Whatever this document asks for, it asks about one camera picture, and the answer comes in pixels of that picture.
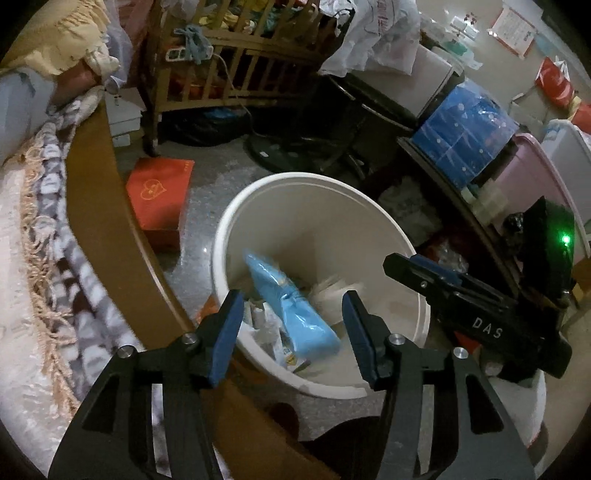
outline paper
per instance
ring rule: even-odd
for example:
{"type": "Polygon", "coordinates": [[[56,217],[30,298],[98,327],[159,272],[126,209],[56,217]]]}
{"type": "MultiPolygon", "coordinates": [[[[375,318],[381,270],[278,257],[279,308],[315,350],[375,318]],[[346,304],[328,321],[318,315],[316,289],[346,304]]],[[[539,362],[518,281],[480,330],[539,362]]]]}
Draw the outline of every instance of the paper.
{"type": "Polygon", "coordinates": [[[505,47],[524,58],[534,40],[536,28],[512,8],[505,7],[489,34],[505,47]]]}

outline white bucket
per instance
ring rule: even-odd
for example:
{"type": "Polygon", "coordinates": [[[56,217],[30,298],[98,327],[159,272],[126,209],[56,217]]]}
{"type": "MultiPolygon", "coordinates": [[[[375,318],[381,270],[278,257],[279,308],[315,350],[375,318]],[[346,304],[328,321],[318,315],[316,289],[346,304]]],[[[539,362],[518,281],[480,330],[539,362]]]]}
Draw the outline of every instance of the white bucket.
{"type": "MultiPolygon", "coordinates": [[[[381,316],[390,331],[423,346],[430,309],[425,298],[384,274],[384,258],[410,256],[413,246],[400,227],[373,200],[321,175],[281,173],[242,190],[224,212],[212,251],[213,290],[221,303],[248,275],[245,249],[277,262],[290,277],[313,285],[334,275],[361,283],[368,312],[381,316]]],[[[338,355],[292,374],[259,347],[246,329],[238,346],[261,371],[302,393],[324,398],[367,395],[345,328],[338,355]]]]}

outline blue cloth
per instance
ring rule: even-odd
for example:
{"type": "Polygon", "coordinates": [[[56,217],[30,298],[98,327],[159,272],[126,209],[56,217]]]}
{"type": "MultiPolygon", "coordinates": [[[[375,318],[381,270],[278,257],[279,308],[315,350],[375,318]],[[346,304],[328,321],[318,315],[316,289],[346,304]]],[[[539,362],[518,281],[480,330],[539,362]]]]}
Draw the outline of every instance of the blue cloth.
{"type": "Polygon", "coordinates": [[[203,35],[199,25],[189,24],[185,28],[175,28],[174,34],[185,37],[185,48],[197,65],[212,57],[212,43],[203,35]]]}

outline gold heart logo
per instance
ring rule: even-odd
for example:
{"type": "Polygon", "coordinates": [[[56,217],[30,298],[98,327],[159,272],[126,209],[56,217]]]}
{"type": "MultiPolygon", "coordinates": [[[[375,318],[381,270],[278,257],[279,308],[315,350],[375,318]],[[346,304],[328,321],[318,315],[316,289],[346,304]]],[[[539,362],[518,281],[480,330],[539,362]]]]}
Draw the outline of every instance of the gold heart logo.
{"type": "Polygon", "coordinates": [[[166,192],[159,180],[147,180],[144,182],[144,189],[139,194],[144,200],[154,200],[158,195],[166,192]]]}

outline blue box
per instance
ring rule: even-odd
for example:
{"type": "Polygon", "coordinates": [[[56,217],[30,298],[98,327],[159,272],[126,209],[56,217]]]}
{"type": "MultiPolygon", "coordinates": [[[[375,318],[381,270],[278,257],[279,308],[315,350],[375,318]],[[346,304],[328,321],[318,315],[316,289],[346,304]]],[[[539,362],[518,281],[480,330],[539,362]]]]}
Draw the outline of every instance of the blue box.
{"type": "Polygon", "coordinates": [[[455,151],[453,151],[453,149],[449,149],[447,153],[435,163],[435,166],[452,181],[458,190],[462,190],[476,176],[474,171],[455,151]]]}
{"type": "Polygon", "coordinates": [[[471,80],[456,86],[413,142],[459,189],[496,158],[518,124],[471,80]]]}

